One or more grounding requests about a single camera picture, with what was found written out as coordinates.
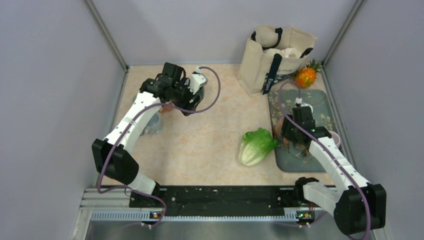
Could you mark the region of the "white grey mug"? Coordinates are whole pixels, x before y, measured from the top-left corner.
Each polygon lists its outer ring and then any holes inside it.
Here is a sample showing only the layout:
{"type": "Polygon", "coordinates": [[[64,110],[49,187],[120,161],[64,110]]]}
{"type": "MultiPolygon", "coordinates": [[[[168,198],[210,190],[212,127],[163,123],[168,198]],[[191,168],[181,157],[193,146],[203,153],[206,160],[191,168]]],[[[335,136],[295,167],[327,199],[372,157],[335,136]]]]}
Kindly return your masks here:
{"type": "Polygon", "coordinates": [[[163,128],[164,124],[161,115],[159,112],[156,112],[146,124],[142,131],[142,135],[157,135],[162,132],[163,128]]]}

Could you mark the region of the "pink mug small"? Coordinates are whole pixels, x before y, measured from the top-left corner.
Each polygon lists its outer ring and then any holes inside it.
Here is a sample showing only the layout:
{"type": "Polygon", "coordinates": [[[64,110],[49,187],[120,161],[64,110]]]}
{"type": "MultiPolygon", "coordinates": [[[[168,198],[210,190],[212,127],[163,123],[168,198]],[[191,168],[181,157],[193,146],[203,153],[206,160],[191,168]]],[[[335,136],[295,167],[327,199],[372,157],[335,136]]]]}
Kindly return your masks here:
{"type": "Polygon", "coordinates": [[[162,107],[161,107],[161,109],[159,110],[159,112],[160,113],[167,113],[167,112],[170,112],[170,111],[172,111],[174,108],[173,108],[173,103],[172,102],[169,102],[169,103],[167,103],[166,105],[163,105],[162,107]]]}

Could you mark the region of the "pink mug large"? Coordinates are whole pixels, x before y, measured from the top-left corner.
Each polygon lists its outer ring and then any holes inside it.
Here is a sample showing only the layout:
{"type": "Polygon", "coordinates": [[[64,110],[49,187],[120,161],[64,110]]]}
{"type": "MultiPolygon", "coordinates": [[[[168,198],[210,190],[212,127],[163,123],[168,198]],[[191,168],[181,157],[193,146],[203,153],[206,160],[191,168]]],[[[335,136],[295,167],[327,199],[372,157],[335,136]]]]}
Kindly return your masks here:
{"type": "Polygon", "coordinates": [[[281,133],[281,130],[282,130],[282,127],[283,127],[284,119],[285,119],[284,117],[281,117],[277,121],[277,123],[276,123],[276,125],[274,127],[274,130],[273,130],[273,136],[278,141],[283,142],[285,145],[288,145],[289,144],[289,141],[286,138],[280,136],[280,133],[281,133]]]}

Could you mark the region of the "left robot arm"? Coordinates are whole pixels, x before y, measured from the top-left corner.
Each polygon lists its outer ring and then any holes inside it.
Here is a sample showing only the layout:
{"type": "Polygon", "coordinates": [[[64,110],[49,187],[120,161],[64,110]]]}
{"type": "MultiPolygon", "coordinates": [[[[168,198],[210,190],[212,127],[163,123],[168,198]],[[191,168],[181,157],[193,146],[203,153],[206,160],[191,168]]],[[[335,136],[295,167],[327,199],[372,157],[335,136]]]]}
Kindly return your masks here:
{"type": "Polygon", "coordinates": [[[147,206],[156,206],[161,198],[155,190],[157,183],[142,173],[131,152],[149,121],[164,104],[171,102],[187,110],[188,115],[194,112],[203,99],[207,82],[200,67],[187,76],[183,67],[166,62],[161,73],[142,83],[130,109],[117,126],[106,137],[92,143],[96,170],[104,177],[141,192],[141,200],[147,206]]]}

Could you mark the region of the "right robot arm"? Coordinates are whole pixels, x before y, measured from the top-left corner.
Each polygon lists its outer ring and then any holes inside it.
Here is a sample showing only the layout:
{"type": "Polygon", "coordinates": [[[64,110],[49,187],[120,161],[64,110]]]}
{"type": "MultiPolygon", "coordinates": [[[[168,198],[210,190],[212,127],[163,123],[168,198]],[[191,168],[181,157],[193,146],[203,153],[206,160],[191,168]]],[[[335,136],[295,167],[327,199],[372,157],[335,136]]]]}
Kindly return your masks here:
{"type": "Polygon", "coordinates": [[[381,184],[363,177],[337,147],[324,126],[317,126],[313,110],[297,103],[285,114],[280,136],[301,144],[320,163],[335,185],[335,190],[313,177],[301,177],[294,185],[293,200],[299,206],[310,202],[329,213],[345,235],[366,235],[386,225],[387,192],[381,184]]]}

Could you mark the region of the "toy pineapple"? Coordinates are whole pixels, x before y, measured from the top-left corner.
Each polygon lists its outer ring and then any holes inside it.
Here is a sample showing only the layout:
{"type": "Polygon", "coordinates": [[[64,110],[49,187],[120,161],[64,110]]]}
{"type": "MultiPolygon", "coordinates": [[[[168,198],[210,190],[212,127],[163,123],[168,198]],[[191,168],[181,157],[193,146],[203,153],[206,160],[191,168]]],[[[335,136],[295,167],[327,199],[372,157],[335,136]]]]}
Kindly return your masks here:
{"type": "Polygon", "coordinates": [[[323,63],[321,61],[316,61],[314,58],[306,64],[306,66],[297,71],[294,76],[294,81],[302,89],[309,88],[314,84],[317,74],[321,73],[323,69],[323,63]]]}

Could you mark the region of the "mauve cup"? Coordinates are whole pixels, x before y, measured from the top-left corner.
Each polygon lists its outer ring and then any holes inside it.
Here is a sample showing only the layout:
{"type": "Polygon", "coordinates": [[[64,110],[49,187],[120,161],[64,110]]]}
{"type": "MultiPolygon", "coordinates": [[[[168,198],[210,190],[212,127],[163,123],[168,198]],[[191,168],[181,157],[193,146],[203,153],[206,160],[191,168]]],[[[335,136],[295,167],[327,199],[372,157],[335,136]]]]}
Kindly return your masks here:
{"type": "Polygon", "coordinates": [[[330,131],[331,137],[336,145],[337,148],[339,148],[341,146],[341,137],[339,136],[338,133],[334,132],[334,131],[330,131]]]}

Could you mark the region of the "floral grey tray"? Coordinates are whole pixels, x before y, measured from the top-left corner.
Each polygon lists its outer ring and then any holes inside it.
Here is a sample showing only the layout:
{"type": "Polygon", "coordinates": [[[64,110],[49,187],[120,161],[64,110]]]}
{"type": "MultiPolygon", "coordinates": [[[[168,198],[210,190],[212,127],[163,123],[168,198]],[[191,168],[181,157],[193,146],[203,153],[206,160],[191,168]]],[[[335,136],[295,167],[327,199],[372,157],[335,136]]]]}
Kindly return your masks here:
{"type": "MultiPolygon", "coordinates": [[[[268,107],[272,129],[276,128],[278,121],[283,117],[282,107],[288,114],[292,113],[295,106],[294,99],[298,96],[296,89],[271,91],[268,93],[268,107]]],[[[301,93],[303,102],[313,107],[313,118],[317,126],[325,126],[330,132],[338,132],[335,118],[332,113],[326,92],[319,89],[303,90],[301,93]]],[[[280,170],[288,173],[324,173],[325,169],[319,161],[306,148],[299,144],[285,144],[279,141],[275,149],[276,164],[280,170]]]]}

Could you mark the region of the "toy lettuce head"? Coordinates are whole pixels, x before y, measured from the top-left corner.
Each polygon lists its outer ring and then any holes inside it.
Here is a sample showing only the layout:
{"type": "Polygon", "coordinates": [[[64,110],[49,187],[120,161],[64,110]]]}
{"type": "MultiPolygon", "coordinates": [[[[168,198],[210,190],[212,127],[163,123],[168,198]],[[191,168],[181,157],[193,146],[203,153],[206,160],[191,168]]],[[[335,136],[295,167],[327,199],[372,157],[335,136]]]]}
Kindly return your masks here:
{"type": "Polygon", "coordinates": [[[279,145],[271,133],[265,128],[248,131],[242,136],[239,149],[239,161],[245,166],[253,166],[261,162],[279,145]]]}

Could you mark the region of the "beige canvas tote bag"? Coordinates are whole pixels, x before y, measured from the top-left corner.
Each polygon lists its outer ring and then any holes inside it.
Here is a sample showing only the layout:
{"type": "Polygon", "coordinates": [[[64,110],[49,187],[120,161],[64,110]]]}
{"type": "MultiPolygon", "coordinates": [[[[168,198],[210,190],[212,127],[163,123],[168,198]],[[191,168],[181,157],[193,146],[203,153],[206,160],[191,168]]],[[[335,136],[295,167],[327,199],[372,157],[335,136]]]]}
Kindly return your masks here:
{"type": "Polygon", "coordinates": [[[237,79],[250,97],[266,95],[309,60],[317,37],[296,28],[260,25],[247,39],[237,79]]]}

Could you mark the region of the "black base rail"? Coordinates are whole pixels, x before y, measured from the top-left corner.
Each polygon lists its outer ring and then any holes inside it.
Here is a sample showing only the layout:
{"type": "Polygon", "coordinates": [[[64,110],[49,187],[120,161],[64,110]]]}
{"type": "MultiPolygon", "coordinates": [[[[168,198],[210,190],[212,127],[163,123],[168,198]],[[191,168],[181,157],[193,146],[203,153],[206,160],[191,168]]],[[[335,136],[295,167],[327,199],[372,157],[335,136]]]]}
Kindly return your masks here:
{"type": "Polygon", "coordinates": [[[157,198],[132,193],[129,207],[161,209],[165,204],[167,217],[273,217],[290,208],[318,208],[301,201],[293,186],[162,185],[153,195],[157,198]]]}

